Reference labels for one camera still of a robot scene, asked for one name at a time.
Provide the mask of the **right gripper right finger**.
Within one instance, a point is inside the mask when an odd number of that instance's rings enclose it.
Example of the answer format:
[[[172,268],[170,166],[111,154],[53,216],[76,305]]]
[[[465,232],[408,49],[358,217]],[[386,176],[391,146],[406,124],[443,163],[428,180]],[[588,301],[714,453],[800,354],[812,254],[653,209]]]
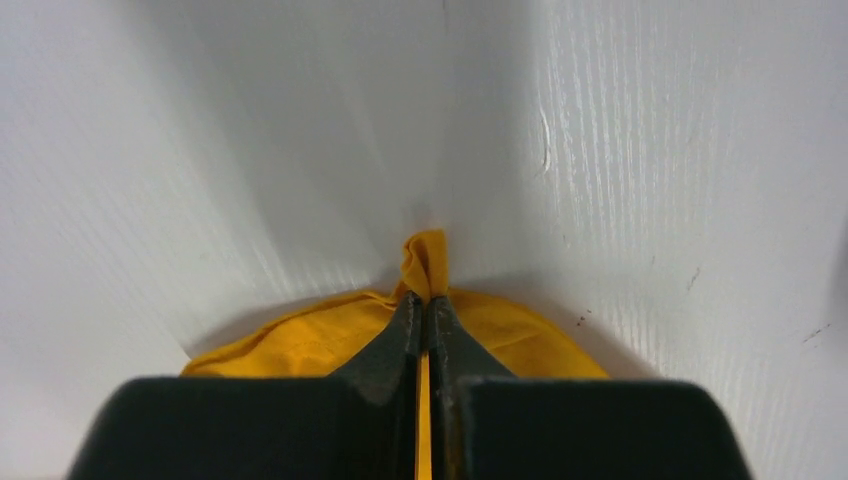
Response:
[[[446,297],[427,309],[436,479],[747,479],[723,411],[680,381],[520,378]]]

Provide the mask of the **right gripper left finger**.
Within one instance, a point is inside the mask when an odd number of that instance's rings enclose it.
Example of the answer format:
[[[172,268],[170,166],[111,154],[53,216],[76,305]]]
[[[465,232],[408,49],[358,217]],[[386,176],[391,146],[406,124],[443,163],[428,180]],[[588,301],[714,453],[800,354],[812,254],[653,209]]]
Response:
[[[412,479],[423,305],[324,377],[138,378],[98,414],[73,479]]]

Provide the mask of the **yellow t-shirt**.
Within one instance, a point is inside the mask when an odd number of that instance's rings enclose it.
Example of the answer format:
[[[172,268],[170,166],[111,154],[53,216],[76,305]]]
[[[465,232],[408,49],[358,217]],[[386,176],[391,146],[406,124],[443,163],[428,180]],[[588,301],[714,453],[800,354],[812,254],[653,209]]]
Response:
[[[287,313],[255,332],[192,359],[185,376],[298,378],[326,376],[388,325],[402,297],[445,296],[459,323],[511,373],[523,378],[601,380],[607,371],[542,314],[496,295],[450,284],[448,241],[438,229],[403,246],[393,292],[360,290]]]

